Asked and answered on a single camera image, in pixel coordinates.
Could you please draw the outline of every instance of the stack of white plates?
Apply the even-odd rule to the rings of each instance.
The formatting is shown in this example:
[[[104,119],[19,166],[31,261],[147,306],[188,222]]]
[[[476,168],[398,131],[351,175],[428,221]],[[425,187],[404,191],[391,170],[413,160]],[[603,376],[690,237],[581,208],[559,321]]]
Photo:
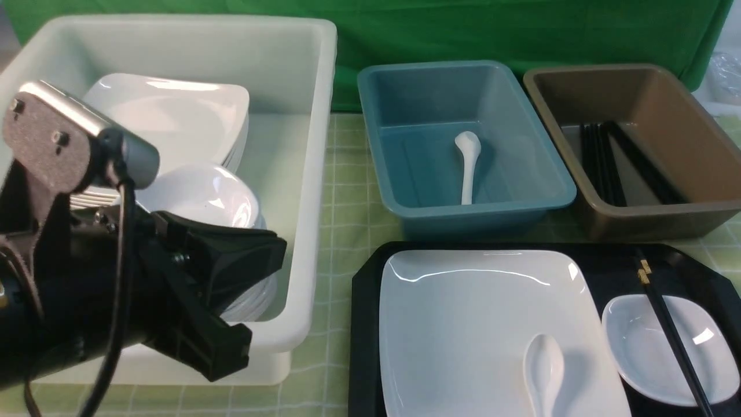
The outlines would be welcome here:
[[[158,175],[198,162],[236,171],[247,142],[250,96],[238,85],[185,82],[125,73],[101,78],[82,100],[157,147]],[[111,188],[71,197],[73,209],[108,206]]]

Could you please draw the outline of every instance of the black chopsticks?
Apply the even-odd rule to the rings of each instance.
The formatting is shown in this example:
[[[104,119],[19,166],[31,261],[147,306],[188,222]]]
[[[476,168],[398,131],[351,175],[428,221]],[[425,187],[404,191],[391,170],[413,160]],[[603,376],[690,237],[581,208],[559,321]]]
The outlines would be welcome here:
[[[615,165],[608,132],[604,126],[592,123],[580,125],[582,165],[587,177],[607,204],[625,207],[625,193]]]
[[[612,139],[661,204],[687,203],[687,200],[659,172],[617,123],[608,121],[601,124],[580,125],[579,136],[584,171],[599,198],[607,204],[617,207],[628,205],[615,163]]]
[[[661,204],[682,204],[687,200],[670,184],[650,160],[641,152],[631,138],[615,122],[604,122],[602,126],[615,138],[617,145],[625,152],[631,164],[638,170],[651,191]]]
[[[651,283],[651,280],[648,277],[654,272],[651,270],[651,267],[648,265],[648,261],[645,259],[640,249],[637,250],[635,261],[636,268],[638,270],[638,278],[641,281],[646,296],[651,302],[651,306],[654,308],[654,312],[656,313],[656,317],[659,319],[661,328],[664,330],[664,334],[669,341],[671,351],[674,353],[674,357],[677,359],[677,362],[679,362],[679,367],[682,369],[682,373],[687,380],[690,391],[692,391],[692,396],[695,398],[697,406],[702,410],[702,414],[705,417],[713,417],[713,410],[710,408],[710,401],[708,401],[708,396],[705,394],[705,391],[702,388],[702,384],[700,383],[700,379],[697,377],[694,367],[692,366],[692,362],[687,355],[685,346],[684,344],[682,344],[682,339],[679,336],[677,327],[674,325],[674,320],[672,320],[671,318],[669,309],[664,302],[664,297],[661,296],[661,294]]]

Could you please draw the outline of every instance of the green backdrop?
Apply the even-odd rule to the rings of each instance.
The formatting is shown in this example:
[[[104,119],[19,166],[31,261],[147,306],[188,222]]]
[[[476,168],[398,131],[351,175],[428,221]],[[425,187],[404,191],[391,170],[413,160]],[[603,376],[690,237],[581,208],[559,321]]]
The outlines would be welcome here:
[[[57,16],[252,13],[329,19],[339,33],[333,109],[358,111],[369,65],[495,59],[530,68],[651,62],[702,80],[733,0],[4,0],[21,42]]]

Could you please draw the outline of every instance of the white square plate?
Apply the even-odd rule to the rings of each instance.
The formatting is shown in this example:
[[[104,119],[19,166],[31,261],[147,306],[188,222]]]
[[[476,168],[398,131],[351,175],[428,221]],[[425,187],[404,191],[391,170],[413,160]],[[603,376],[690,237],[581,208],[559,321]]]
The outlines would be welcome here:
[[[561,346],[559,417],[628,417],[628,400],[584,277],[547,251],[406,251],[383,271],[381,380],[389,417],[532,416],[522,361],[532,338]]]
[[[238,85],[113,73],[82,100],[155,145],[160,174],[192,162],[221,165],[247,137],[250,96]]]

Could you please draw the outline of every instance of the white ceramic spoon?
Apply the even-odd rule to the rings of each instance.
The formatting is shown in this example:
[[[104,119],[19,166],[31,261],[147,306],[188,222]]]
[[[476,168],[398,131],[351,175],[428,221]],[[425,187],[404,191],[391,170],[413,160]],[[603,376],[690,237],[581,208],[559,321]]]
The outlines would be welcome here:
[[[463,192],[461,205],[471,204],[473,196],[473,170],[481,154],[481,142],[474,132],[465,131],[456,136],[456,146],[463,154]]]
[[[525,350],[522,368],[533,416],[551,417],[564,371],[563,352],[556,339],[542,333],[536,335]]]

